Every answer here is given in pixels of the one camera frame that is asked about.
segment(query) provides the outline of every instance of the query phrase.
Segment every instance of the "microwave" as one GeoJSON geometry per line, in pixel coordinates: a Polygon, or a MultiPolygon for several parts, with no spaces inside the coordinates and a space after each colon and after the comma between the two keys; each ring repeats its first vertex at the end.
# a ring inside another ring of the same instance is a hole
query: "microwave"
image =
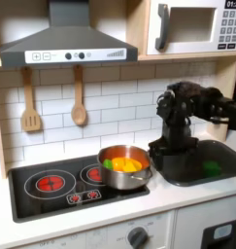
{"type": "Polygon", "coordinates": [[[236,1],[151,0],[147,54],[236,51],[236,1]]]}

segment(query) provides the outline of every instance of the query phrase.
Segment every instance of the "range hood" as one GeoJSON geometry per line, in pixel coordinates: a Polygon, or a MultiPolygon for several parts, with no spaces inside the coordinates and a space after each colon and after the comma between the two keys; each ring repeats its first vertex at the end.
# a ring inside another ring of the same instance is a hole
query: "range hood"
{"type": "Polygon", "coordinates": [[[89,26],[88,0],[49,0],[50,27],[3,45],[4,67],[136,61],[137,48],[89,26]]]}

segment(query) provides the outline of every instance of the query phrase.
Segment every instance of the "stainless steel pot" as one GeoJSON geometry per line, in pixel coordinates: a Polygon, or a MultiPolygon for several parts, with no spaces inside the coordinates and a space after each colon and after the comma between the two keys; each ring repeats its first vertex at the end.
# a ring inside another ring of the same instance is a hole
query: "stainless steel pot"
{"type": "Polygon", "coordinates": [[[146,185],[152,178],[150,158],[146,151],[125,145],[116,145],[101,150],[98,154],[98,163],[102,181],[105,185],[118,190],[133,190],[146,185]],[[139,161],[143,170],[137,172],[119,172],[106,168],[103,165],[105,159],[131,158],[139,161]]]}

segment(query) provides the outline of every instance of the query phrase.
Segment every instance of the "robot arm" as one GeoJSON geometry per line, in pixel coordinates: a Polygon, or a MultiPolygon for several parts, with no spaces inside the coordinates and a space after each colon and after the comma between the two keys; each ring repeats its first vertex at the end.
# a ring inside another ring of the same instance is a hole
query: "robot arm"
{"type": "Polygon", "coordinates": [[[236,119],[236,102],[223,97],[218,89],[180,82],[158,97],[157,115],[163,120],[163,128],[161,138],[149,144],[153,159],[195,149],[198,139],[191,137],[190,117],[228,124],[229,119],[236,119]]]}

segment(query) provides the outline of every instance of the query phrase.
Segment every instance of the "wooden spatula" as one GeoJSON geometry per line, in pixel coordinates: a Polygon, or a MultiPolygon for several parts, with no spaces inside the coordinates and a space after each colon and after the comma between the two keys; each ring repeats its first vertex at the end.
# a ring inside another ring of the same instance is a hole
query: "wooden spatula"
{"type": "Polygon", "coordinates": [[[21,69],[22,80],[24,84],[24,95],[26,102],[26,110],[21,117],[21,126],[25,131],[39,130],[41,127],[41,120],[38,113],[34,110],[33,95],[31,86],[32,71],[29,67],[21,69]]]}
{"type": "Polygon", "coordinates": [[[75,106],[72,110],[72,119],[76,125],[83,125],[86,119],[86,111],[83,106],[83,68],[80,65],[74,67],[75,72],[75,106]]]}

